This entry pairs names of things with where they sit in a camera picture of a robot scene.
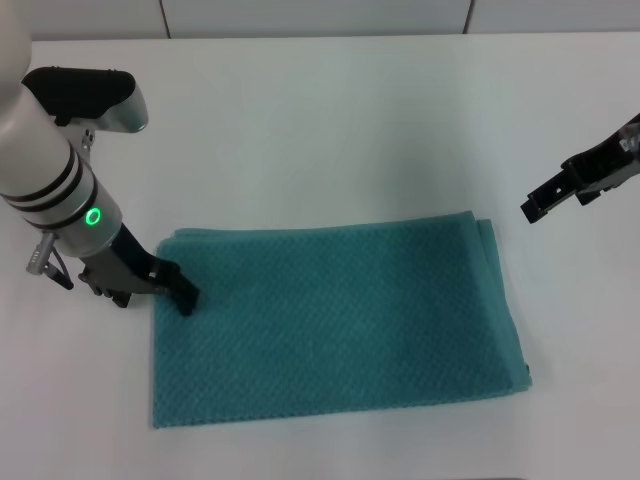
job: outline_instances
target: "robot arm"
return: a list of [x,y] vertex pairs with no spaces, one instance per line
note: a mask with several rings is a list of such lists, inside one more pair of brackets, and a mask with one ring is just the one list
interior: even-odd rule
[[[27,271],[71,288],[64,265],[60,272],[48,261],[57,248],[82,260],[80,279],[118,306],[126,307],[132,293],[164,294],[189,315],[198,289],[177,264],[140,246],[89,165],[95,130],[133,133],[146,126],[135,80],[125,72],[61,68],[23,79],[30,55],[12,4],[0,0],[0,195],[43,232]],[[85,132],[80,141],[65,137],[60,127],[69,125]]]

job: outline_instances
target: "white table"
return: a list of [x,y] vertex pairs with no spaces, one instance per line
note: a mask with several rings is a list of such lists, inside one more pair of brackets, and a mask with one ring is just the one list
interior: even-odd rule
[[38,235],[2,206],[0,477],[635,477],[640,182],[535,226],[519,206],[640,111],[639,51],[640,34],[35,44],[34,68],[139,81],[149,126],[98,134],[92,161],[151,250],[179,227],[491,218],[534,384],[452,406],[152,430],[148,299],[119,310],[27,275]]

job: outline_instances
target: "green light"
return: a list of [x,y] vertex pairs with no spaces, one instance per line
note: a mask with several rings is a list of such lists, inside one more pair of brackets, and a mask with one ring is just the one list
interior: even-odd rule
[[98,223],[100,221],[101,215],[102,214],[100,213],[100,209],[97,208],[97,207],[93,207],[84,216],[84,221],[87,223],[87,225],[92,227],[92,226],[94,226],[96,223]]

